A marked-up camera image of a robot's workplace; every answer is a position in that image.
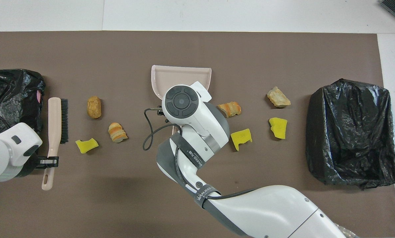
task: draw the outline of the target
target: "brush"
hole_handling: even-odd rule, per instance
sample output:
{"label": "brush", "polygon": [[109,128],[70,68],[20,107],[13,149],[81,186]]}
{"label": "brush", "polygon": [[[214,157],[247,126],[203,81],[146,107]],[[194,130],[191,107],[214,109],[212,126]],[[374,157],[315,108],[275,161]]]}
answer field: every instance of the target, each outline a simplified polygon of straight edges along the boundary
{"label": "brush", "polygon": [[[58,156],[60,144],[68,142],[68,101],[60,98],[48,100],[48,158]],[[55,167],[45,169],[42,189],[50,190],[54,184]]]}

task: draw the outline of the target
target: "dustpan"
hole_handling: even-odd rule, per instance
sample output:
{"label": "dustpan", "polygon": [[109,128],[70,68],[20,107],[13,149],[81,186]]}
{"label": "dustpan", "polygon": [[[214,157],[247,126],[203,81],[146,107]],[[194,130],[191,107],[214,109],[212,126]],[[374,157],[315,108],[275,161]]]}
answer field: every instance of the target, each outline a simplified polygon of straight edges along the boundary
{"label": "dustpan", "polygon": [[153,65],[151,71],[152,89],[161,100],[165,93],[177,84],[191,85],[199,81],[208,90],[211,83],[211,73],[211,68]]}

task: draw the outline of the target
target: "black strap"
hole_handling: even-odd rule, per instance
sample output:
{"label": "black strap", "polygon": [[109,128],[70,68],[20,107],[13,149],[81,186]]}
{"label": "black strap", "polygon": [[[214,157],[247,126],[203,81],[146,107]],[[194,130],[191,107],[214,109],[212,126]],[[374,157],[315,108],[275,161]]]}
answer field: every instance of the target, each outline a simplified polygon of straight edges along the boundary
{"label": "black strap", "polygon": [[203,202],[209,196],[210,193],[218,192],[212,185],[205,184],[195,193],[195,202],[203,208]]}
{"label": "black strap", "polygon": [[198,168],[202,168],[205,161],[193,149],[193,147],[180,134],[175,133],[171,136],[171,140],[178,146],[183,154]]}

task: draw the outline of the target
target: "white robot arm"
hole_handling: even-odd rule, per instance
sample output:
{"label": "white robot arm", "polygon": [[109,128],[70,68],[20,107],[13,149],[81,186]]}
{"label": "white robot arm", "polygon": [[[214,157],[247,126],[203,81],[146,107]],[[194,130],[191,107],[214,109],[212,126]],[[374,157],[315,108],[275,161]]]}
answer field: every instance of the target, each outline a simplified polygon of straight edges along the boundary
{"label": "white robot arm", "polygon": [[224,116],[198,82],[177,85],[162,99],[167,119],[182,130],[158,147],[157,164],[200,207],[237,235],[255,238],[343,238],[337,226],[294,188],[274,185],[221,196],[204,182],[200,169],[229,139]]}
{"label": "white robot arm", "polygon": [[17,176],[25,162],[42,145],[40,137],[25,123],[0,134],[0,182]]}

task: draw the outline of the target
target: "bread piece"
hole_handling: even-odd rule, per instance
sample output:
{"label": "bread piece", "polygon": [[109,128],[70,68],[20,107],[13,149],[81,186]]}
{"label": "bread piece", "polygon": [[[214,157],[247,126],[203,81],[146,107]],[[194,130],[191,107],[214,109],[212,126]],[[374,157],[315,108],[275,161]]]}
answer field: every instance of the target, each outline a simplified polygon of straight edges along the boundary
{"label": "bread piece", "polygon": [[235,101],[231,101],[231,102],[228,102],[225,104],[219,104],[219,105],[217,105],[217,107],[220,110],[222,110],[225,113],[225,116],[227,116],[227,117],[231,117],[234,115],[240,115],[240,113],[241,113],[241,107]]}
{"label": "bread piece", "polygon": [[122,126],[117,122],[111,123],[108,128],[108,133],[110,134],[112,141],[116,143],[122,142],[124,139],[128,139],[128,136],[125,134]]}
{"label": "bread piece", "polygon": [[287,97],[283,94],[281,90],[277,87],[274,87],[267,93],[267,97],[276,107],[285,107],[287,105],[291,105],[291,102]]}
{"label": "bread piece", "polygon": [[93,96],[87,100],[87,114],[95,119],[102,115],[100,98]]}

